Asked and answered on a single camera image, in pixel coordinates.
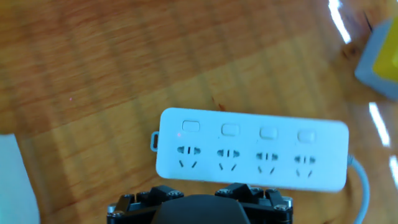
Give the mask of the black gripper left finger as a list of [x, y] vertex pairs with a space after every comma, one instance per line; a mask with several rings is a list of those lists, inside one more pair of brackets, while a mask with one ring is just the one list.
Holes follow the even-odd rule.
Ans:
[[123, 194], [116, 203], [108, 206], [107, 224], [151, 223], [158, 208], [170, 200], [184, 197], [184, 194], [166, 185], [151, 188], [137, 194]]

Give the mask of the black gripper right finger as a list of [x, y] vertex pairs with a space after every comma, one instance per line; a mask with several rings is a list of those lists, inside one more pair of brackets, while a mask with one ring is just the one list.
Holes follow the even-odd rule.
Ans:
[[217, 190], [215, 196], [237, 201], [243, 206], [250, 223], [293, 224], [293, 199], [282, 196], [277, 189], [263, 190], [233, 183]]

